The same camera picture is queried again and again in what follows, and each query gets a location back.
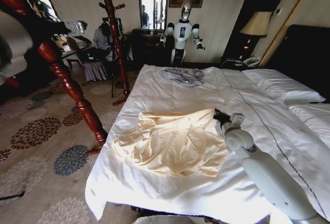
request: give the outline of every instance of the table lamp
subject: table lamp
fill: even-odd
[[[250,56],[258,40],[261,37],[267,36],[268,24],[271,14],[272,12],[268,12],[268,11],[255,12],[251,17],[251,19],[249,20],[249,22],[240,31],[240,33],[243,33],[245,35],[251,35],[253,37],[256,37],[256,39],[254,39],[252,43],[251,43],[252,38],[248,39],[246,45],[243,47],[243,51],[245,51],[246,53],[242,53],[244,54],[244,56],[243,55],[239,56],[239,59],[245,59],[248,56]]]

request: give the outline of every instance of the white pillow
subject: white pillow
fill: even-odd
[[[268,95],[286,105],[325,101],[318,92],[276,70],[254,69],[243,73]]]
[[[294,105],[289,109],[330,148],[330,104]]]

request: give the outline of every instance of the carpet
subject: carpet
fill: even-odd
[[[74,67],[73,77],[109,131],[122,107],[112,103],[123,98],[122,90],[114,88],[111,98],[111,81],[86,82],[82,68]],[[130,87],[136,77],[128,74]],[[25,192],[0,201],[1,223],[96,223],[85,184],[97,157],[86,151],[97,142],[59,79],[2,104],[0,134],[0,197]],[[99,223],[131,224],[138,216],[130,206],[108,203]]]

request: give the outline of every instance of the cream shirt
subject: cream shirt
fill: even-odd
[[[112,147],[121,158],[157,174],[187,177],[195,172],[215,177],[228,153],[215,129],[215,110],[194,113],[140,113],[130,133]]]

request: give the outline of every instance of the wooden coat rack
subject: wooden coat rack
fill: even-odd
[[[58,47],[50,39],[53,34],[61,33],[59,28],[61,28],[61,31],[64,31],[66,28],[61,23],[49,22],[38,17],[27,0],[0,0],[0,7],[8,11],[10,15],[24,25],[31,35],[34,47],[38,49],[40,55],[50,64],[55,75],[61,79],[63,88],[75,100],[78,110],[102,147],[107,138],[107,132],[103,129],[100,119],[92,109],[91,104],[84,98],[81,87],[71,77],[70,71],[63,64]]]
[[[119,105],[124,103],[129,95],[129,85],[127,81],[127,76],[126,76],[126,71],[123,63],[123,56],[122,56],[122,50],[120,47],[120,40],[118,38],[118,33],[117,33],[117,28],[118,24],[116,21],[116,16],[114,14],[114,11],[116,9],[121,9],[125,7],[125,4],[120,4],[116,7],[113,6],[112,0],[104,0],[104,4],[99,3],[98,4],[101,8],[104,8],[107,11],[108,18],[109,18],[109,23],[110,23],[110,30],[112,33],[113,41],[114,41],[114,46],[115,46],[115,54],[118,59],[118,64],[120,68],[120,79],[123,84],[123,93],[124,93],[124,99],[119,100],[117,102],[112,103],[114,106]]]

